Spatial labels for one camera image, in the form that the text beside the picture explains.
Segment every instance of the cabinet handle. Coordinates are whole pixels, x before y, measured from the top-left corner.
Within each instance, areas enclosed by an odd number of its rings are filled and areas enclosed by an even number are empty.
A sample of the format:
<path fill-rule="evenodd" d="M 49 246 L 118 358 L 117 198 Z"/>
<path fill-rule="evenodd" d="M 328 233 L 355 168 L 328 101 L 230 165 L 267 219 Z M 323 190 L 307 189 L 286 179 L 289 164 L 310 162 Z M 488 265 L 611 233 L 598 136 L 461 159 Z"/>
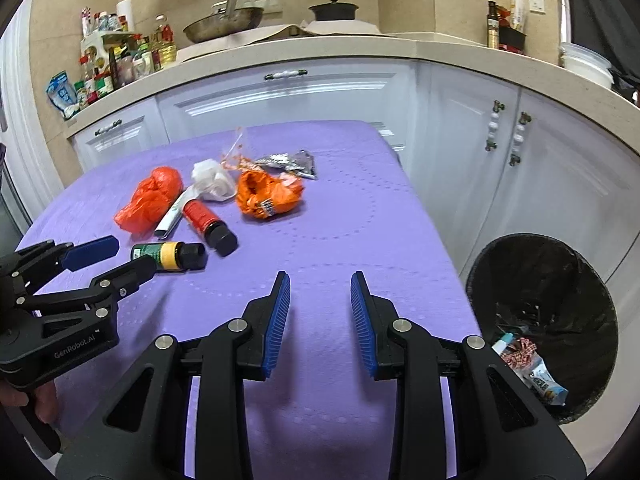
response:
<path fill-rule="evenodd" d="M 111 130 L 113 130 L 114 128 L 117 128 L 121 124 L 122 124 L 122 119 L 118 119 L 117 121 L 113 121 L 113 124 L 111 126 L 105 126 L 104 128 L 100 128 L 100 129 L 96 130 L 95 131 L 95 136 L 97 137 L 98 135 L 110 132 Z"/>
<path fill-rule="evenodd" d="M 522 162 L 522 158 L 520 157 L 520 149 L 522 148 L 522 143 L 524 142 L 524 130 L 526 129 L 527 123 L 531 122 L 531 116 L 526 112 L 520 114 L 520 119 L 518 120 L 518 124 L 516 124 L 516 131 L 513 134 L 513 142 L 511 143 L 511 156 L 509 158 L 509 165 L 515 166 L 516 164 L 520 164 Z"/>
<path fill-rule="evenodd" d="M 498 131 L 498 119 L 500 118 L 500 111 L 504 110 L 504 104 L 500 101 L 494 101 L 494 107 L 491 110 L 491 120 L 489 121 L 489 132 L 486 134 L 486 145 L 484 150 L 490 152 L 495 150 L 498 145 L 495 143 L 495 133 Z"/>
<path fill-rule="evenodd" d="M 267 74 L 264 76 L 265 81 L 270 81 L 271 79 L 286 79 L 287 77 L 295 77 L 299 75 L 307 75 L 308 71 L 304 68 L 300 70 L 283 70 L 282 72 L 274 72 L 273 74 Z"/>

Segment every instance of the metal screw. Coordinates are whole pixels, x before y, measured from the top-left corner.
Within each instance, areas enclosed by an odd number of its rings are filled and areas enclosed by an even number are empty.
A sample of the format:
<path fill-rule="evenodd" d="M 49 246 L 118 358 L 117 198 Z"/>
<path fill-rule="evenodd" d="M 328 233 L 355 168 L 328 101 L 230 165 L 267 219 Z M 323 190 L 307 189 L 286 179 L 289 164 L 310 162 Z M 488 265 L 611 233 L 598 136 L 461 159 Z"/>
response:
<path fill-rule="evenodd" d="M 226 326 L 231 332 L 242 332 L 248 327 L 248 323 L 244 319 L 232 319 Z"/>
<path fill-rule="evenodd" d="M 484 339 L 482 339 L 479 335 L 470 335 L 466 338 L 466 344 L 471 346 L 474 350 L 479 350 L 484 348 Z"/>
<path fill-rule="evenodd" d="M 170 335 L 161 335 L 156 339 L 156 348 L 159 350 L 166 350 L 172 344 L 174 344 L 174 338 Z"/>
<path fill-rule="evenodd" d="M 398 332 L 409 332 L 409 330 L 411 330 L 411 321 L 408 319 L 396 319 L 392 327 L 394 330 L 398 330 Z"/>

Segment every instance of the paper towel roll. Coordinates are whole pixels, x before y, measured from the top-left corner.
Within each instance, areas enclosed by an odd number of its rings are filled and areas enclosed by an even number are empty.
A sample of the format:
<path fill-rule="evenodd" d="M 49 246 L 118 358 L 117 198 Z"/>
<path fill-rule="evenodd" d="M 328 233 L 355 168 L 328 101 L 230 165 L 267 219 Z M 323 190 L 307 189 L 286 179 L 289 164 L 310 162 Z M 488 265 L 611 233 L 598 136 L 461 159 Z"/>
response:
<path fill-rule="evenodd" d="M 133 10 L 131 9 L 131 0 L 122 0 L 116 5 L 116 12 L 118 16 L 125 16 L 127 19 L 127 25 L 129 30 L 133 32 L 135 29 L 135 22 L 133 21 Z"/>

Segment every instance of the orange plastic bag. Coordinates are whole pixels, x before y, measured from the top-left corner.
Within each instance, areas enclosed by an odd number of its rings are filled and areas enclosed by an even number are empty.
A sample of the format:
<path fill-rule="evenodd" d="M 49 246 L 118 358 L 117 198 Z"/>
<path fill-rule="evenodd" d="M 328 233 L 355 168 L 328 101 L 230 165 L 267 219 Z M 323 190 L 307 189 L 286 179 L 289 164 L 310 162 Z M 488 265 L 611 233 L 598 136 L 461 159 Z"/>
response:
<path fill-rule="evenodd" d="M 295 208 L 304 190 L 296 176 L 276 178 L 263 170 L 245 171 L 238 180 L 236 203 L 244 214 L 268 218 Z"/>
<path fill-rule="evenodd" d="M 174 168 L 161 166 L 136 188 L 131 202 L 113 217 L 124 231 L 141 234 L 150 231 L 169 211 L 182 190 L 182 178 Z"/>

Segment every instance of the pot lid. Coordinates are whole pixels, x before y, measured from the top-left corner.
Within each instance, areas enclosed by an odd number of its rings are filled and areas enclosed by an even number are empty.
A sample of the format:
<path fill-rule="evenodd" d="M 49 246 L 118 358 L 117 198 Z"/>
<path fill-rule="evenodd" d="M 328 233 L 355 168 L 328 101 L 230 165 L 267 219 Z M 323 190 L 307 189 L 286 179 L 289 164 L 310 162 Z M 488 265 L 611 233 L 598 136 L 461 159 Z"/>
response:
<path fill-rule="evenodd" d="M 349 6 L 349 7 L 352 7 L 354 10 L 357 10 L 357 9 L 360 8 L 356 4 L 348 4 L 348 3 L 345 3 L 345 2 L 339 2 L 338 0 L 330 0 L 329 3 L 327 3 L 327 4 L 319 4 L 319 5 L 311 6 L 311 7 L 309 7 L 309 10 L 322 9 L 324 7 L 329 7 L 329 6 L 333 6 L 333 5 Z"/>

